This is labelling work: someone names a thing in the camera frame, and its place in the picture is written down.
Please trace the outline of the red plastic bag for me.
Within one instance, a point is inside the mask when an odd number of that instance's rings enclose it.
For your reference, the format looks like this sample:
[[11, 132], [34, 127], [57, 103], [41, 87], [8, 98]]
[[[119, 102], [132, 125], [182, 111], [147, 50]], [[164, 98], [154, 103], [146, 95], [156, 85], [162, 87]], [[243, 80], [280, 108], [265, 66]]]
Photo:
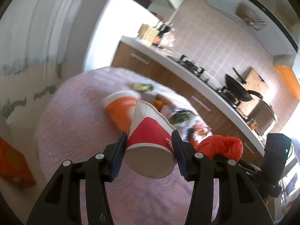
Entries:
[[239, 161], [243, 155], [243, 142], [237, 137], [224, 137], [222, 135], [212, 135], [194, 145], [197, 152], [210, 158], [215, 155], [223, 155], [227, 159]]

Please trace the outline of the red white paper cup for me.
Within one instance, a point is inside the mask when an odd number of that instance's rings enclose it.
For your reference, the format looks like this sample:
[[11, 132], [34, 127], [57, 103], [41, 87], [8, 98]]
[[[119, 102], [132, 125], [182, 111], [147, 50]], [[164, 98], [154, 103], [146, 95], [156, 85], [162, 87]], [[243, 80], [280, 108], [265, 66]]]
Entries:
[[175, 128], [153, 105], [138, 100], [124, 152], [124, 161], [137, 174], [167, 177], [176, 165], [171, 134]]

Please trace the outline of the wooden kitchen cabinet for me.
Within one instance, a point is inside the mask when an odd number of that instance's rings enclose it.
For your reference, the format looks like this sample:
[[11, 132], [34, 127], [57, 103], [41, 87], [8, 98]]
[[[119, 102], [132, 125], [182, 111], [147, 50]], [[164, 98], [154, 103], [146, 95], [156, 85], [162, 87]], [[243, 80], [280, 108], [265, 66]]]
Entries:
[[138, 50], [122, 42], [119, 42], [117, 45], [116, 53], [112, 60], [112, 66], [130, 69], [171, 88], [176, 93], [185, 97], [204, 121], [211, 127], [213, 134], [235, 136], [241, 139], [244, 144], [242, 159], [257, 167], [260, 166], [263, 155], [257, 151], [254, 145], [238, 129], [238, 127], [236, 127], [236, 125], [208, 99], [174, 73]]

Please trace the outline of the colourful puzzle cube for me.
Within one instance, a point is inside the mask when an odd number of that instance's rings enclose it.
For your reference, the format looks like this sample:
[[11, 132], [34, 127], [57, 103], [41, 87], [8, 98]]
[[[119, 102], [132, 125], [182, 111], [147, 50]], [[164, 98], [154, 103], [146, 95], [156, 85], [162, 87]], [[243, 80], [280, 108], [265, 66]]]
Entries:
[[258, 124], [256, 122], [256, 120], [254, 118], [251, 118], [249, 121], [248, 121], [248, 126], [251, 130], [255, 130], [257, 127], [258, 127]]

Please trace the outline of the steel pot with lid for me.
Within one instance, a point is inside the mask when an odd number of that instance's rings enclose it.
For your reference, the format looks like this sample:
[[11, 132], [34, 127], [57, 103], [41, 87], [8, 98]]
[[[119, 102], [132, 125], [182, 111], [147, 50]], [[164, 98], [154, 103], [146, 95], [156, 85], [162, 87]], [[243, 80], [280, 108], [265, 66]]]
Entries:
[[255, 128], [255, 132], [260, 136], [267, 135], [278, 122], [272, 106], [261, 99], [241, 102], [237, 106], [237, 110], [246, 118], [246, 121], [251, 119], [256, 121], [258, 126]]

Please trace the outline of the wooden cutting board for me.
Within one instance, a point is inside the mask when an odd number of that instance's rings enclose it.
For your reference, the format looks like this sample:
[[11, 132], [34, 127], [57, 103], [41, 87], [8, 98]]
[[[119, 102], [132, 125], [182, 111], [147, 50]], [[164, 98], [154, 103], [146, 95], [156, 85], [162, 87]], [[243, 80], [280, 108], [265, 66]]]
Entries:
[[247, 68], [243, 76], [245, 76], [245, 81], [247, 82], [244, 85], [245, 89], [259, 92], [263, 97], [266, 96], [269, 86], [253, 67]]

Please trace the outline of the black wok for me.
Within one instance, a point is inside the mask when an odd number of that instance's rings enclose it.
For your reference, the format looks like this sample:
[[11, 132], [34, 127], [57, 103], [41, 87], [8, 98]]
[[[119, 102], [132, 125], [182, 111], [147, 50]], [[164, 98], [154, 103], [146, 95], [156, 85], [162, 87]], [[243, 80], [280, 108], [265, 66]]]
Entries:
[[241, 81], [234, 79], [232, 76], [225, 74], [225, 83], [227, 89], [241, 102], [249, 102], [253, 100], [252, 96], [258, 97], [263, 100], [262, 94], [254, 90], [247, 90], [245, 85], [248, 83], [233, 67], [233, 71], [237, 74]]

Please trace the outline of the pink patterned tablecloth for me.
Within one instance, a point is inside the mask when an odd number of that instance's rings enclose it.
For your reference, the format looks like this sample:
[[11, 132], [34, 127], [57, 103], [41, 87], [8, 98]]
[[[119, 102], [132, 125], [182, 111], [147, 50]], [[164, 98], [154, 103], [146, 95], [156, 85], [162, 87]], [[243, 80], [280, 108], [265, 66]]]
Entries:
[[[64, 160], [88, 160], [114, 143], [120, 133], [103, 100], [133, 83], [153, 81], [133, 71], [104, 67], [64, 82], [49, 101], [34, 141], [41, 169], [51, 178]], [[163, 179], [148, 179], [123, 164], [118, 177], [106, 184], [115, 224], [184, 224], [193, 189], [179, 169]]]

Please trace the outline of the gas stove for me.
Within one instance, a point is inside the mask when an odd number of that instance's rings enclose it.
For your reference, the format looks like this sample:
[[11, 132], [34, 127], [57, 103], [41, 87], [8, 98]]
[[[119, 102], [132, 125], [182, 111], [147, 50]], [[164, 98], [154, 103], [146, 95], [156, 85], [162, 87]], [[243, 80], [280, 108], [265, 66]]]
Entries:
[[167, 57], [195, 75], [198, 79], [220, 95], [225, 101], [227, 101], [227, 103], [234, 109], [241, 104], [241, 101], [235, 98], [226, 86], [218, 83], [218, 81], [216, 81], [203, 67], [196, 66], [195, 63], [188, 60], [184, 54], [180, 57], [170, 55], [167, 55]]

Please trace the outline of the orange white paper cup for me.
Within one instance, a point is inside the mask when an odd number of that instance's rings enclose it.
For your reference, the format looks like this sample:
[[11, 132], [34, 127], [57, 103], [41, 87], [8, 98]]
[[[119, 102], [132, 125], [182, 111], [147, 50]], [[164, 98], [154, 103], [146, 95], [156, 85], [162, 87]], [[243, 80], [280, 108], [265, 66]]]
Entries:
[[103, 101], [109, 118], [121, 132], [129, 134], [136, 103], [141, 95], [133, 90], [121, 90], [107, 96]]

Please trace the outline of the white range hood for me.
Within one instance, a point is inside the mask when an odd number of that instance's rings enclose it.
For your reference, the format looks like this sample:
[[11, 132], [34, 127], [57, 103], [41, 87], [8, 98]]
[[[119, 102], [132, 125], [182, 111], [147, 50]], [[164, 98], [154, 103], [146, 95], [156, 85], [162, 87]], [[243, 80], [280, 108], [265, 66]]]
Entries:
[[271, 55], [293, 55], [298, 43], [282, 22], [258, 0], [207, 0], [251, 34]]

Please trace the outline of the green vegetable stalk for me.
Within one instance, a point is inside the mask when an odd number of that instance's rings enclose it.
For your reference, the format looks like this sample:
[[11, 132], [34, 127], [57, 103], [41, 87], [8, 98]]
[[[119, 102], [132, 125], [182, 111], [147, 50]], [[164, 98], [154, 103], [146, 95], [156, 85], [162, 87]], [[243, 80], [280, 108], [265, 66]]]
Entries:
[[153, 84], [133, 83], [131, 88], [136, 92], [150, 92], [154, 89]]

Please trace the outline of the white countertop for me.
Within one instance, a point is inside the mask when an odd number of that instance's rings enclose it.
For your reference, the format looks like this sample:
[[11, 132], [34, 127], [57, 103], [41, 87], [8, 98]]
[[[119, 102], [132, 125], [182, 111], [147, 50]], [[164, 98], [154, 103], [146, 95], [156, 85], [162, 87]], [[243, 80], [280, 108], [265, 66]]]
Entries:
[[251, 130], [244, 119], [235, 111], [216, 91], [212, 90], [207, 84], [202, 80], [197, 78], [191, 72], [189, 72], [184, 67], [180, 66], [178, 63], [174, 62], [172, 59], [168, 58], [167, 55], [153, 47], [147, 47], [141, 41], [135, 38], [122, 36], [120, 41], [136, 50], [142, 54], [148, 56], [150, 59], [156, 61], [176, 76], [178, 76], [185, 83], [193, 87], [198, 93], [202, 94], [206, 99], [208, 99], [215, 107], [217, 107], [226, 117], [228, 117], [236, 127], [248, 138], [248, 140], [254, 145], [257, 151], [264, 155], [264, 146], [260, 142], [257, 133]]

